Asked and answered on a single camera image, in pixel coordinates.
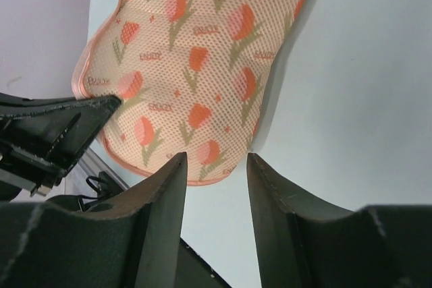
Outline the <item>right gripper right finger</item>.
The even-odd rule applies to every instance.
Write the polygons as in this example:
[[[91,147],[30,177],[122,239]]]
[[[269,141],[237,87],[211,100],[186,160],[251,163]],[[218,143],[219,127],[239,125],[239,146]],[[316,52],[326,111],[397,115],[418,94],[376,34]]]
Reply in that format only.
[[[429,205],[347,210],[255,153],[247,158],[247,179],[262,286],[431,286]]]

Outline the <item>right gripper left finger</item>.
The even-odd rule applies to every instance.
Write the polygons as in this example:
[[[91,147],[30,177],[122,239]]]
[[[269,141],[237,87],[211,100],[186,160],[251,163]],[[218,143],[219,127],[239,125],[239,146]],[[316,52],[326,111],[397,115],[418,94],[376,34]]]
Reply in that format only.
[[[188,162],[86,212],[51,202],[1,205],[2,287],[173,287]]]

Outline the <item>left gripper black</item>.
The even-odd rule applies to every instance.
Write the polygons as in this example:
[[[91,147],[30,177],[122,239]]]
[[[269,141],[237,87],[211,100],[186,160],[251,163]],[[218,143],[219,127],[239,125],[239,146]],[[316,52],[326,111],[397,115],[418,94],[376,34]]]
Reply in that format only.
[[[1,94],[1,200],[46,196],[120,107],[114,96],[29,99]]]

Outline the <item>pink floral mesh laundry bag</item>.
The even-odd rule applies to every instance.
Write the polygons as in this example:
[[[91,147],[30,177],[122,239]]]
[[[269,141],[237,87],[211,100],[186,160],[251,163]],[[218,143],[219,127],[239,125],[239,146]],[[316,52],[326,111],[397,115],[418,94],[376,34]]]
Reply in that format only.
[[[122,104],[99,136],[149,176],[188,157],[189,185],[226,178],[250,150],[272,63],[305,0],[118,0],[72,78]]]

